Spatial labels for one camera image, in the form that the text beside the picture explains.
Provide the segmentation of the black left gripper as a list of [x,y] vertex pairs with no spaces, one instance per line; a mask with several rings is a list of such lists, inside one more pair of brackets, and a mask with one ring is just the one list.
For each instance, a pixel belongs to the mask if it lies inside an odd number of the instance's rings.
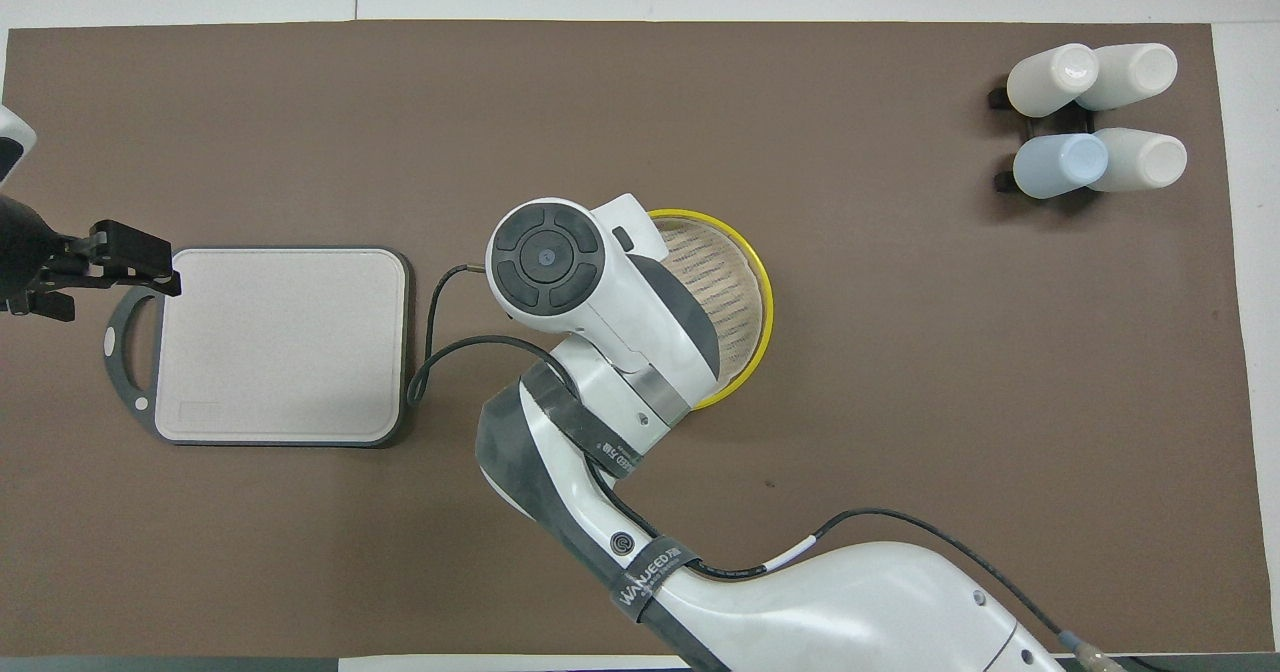
[[[91,256],[102,276],[90,274]],[[165,297],[182,294],[172,243],[116,220],[96,221],[90,238],[51,230],[27,204],[1,198],[1,298],[14,316],[70,323],[76,303],[64,288],[143,285]]]

